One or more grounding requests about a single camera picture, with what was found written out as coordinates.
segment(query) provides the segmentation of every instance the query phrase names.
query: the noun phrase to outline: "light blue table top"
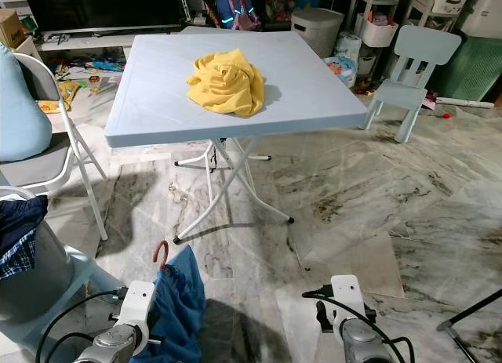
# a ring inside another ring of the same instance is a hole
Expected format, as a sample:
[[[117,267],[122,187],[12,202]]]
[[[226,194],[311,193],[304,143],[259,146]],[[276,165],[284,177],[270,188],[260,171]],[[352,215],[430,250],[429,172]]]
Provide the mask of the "light blue table top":
[[[240,48],[265,78],[254,116],[216,114],[186,95],[194,60]],[[366,108],[307,43],[291,31],[138,35],[111,109],[111,147],[356,126]]]

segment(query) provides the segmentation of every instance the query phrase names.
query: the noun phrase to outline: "gray bin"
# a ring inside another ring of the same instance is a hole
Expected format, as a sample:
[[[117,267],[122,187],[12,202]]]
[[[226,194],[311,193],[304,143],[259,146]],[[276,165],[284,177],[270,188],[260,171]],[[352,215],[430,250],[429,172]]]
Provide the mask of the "gray bin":
[[[22,188],[0,187],[0,197],[34,195]],[[46,221],[36,232],[35,268],[0,280],[0,322],[22,323],[43,315],[66,291],[73,265]]]

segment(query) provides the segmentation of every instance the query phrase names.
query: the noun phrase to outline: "plaid shirt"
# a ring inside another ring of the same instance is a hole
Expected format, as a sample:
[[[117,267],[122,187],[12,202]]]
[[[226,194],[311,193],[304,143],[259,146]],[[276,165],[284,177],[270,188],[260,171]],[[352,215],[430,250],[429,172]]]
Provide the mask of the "plaid shirt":
[[[35,229],[0,257],[0,279],[35,268]]]

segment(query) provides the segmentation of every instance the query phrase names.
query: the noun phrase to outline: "blue backpack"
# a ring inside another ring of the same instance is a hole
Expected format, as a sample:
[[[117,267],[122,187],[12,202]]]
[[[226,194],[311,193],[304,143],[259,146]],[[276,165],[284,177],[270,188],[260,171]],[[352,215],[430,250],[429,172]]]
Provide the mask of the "blue backpack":
[[[243,31],[261,29],[251,0],[216,0],[216,8],[224,28]]]

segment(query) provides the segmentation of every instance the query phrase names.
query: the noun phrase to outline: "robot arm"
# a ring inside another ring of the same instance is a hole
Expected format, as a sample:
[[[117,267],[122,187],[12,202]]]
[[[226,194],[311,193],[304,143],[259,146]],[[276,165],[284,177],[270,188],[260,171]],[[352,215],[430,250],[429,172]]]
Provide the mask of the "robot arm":
[[[154,294],[153,283],[133,281],[115,325],[96,336],[74,363],[127,363],[148,342],[158,343],[148,339],[147,316]]]
[[[335,275],[331,277],[331,289],[324,286],[322,290],[330,296],[335,294],[336,300],[350,307],[361,315],[366,314],[358,279],[354,275]],[[306,292],[303,297],[316,292]],[[348,310],[335,306],[335,321],[331,325],[326,317],[326,308],[317,303],[317,319],[321,323],[322,332],[333,332],[336,340],[344,347],[347,363],[394,363],[382,338],[364,321]]]

